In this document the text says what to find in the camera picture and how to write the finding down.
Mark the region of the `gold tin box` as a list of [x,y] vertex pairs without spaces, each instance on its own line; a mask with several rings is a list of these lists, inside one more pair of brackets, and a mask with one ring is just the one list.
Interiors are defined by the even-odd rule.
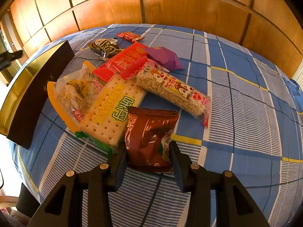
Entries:
[[47,84],[59,79],[74,57],[67,40],[46,50],[19,70],[1,101],[1,134],[25,149],[31,147],[46,99]]

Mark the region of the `dark red snack packet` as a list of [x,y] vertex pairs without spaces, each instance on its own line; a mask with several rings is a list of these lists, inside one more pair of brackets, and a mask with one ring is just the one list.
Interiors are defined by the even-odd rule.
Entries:
[[125,146],[128,166],[142,172],[169,172],[169,143],[179,113],[128,107]]

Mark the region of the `large red snack packet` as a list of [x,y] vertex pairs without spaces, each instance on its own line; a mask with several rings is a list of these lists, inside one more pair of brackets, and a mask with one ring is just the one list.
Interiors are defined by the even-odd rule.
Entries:
[[133,66],[137,64],[142,66],[147,61],[147,48],[147,46],[135,42],[110,58],[102,66],[96,68],[93,73],[105,82],[108,82],[116,74],[122,74],[122,76],[128,78],[131,75],[131,68]]

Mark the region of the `dark gold foil snack packet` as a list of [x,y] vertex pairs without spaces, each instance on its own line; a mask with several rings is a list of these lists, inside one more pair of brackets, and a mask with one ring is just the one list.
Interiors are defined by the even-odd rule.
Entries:
[[87,44],[92,52],[102,58],[112,58],[122,51],[116,37],[99,38]]

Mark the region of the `wooden wardrobe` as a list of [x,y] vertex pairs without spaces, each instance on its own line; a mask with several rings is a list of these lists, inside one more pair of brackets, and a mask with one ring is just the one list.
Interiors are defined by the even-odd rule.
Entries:
[[109,24],[161,24],[221,36],[292,77],[302,62],[302,26],[284,0],[1,0],[28,56],[73,32]]

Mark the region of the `small red candy packet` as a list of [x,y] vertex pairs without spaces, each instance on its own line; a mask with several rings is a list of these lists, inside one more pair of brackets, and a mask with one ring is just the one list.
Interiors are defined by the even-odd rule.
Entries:
[[137,35],[133,32],[120,32],[117,34],[117,37],[120,37],[128,42],[135,43],[145,39],[145,36]]

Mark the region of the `purple snack packet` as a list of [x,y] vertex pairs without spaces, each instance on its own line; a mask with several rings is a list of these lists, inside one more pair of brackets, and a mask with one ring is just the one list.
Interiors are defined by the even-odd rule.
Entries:
[[148,58],[155,61],[169,71],[183,70],[183,66],[174,52],[165,47],[146,47],[144,51]]

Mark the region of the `clear orange-edged snack bag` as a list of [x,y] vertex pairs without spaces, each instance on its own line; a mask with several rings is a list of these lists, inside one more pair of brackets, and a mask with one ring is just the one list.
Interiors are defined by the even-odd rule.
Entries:
[[85,117],[105,83],[94,75],[95,67],[84,61],[82,68],[47,83],[47,93],[54,109],[72,133],[80,132]]

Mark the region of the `squirrel sesame bar pack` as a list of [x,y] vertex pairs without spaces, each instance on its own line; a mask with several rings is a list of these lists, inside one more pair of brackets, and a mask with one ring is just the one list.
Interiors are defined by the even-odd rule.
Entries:
[[146,65],[136,76],[136,84],[190,113],[206,128],[209,125],[211,98],[150,65]]

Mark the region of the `cracker biscuit pack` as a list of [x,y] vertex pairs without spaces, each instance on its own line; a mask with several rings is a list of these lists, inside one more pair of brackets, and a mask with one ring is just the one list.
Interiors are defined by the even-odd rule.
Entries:
[[79,129],[101,150],[117,153],[124,140],[128,107],[139,107],[145,95],[134,80],[114,75],[79,123]]

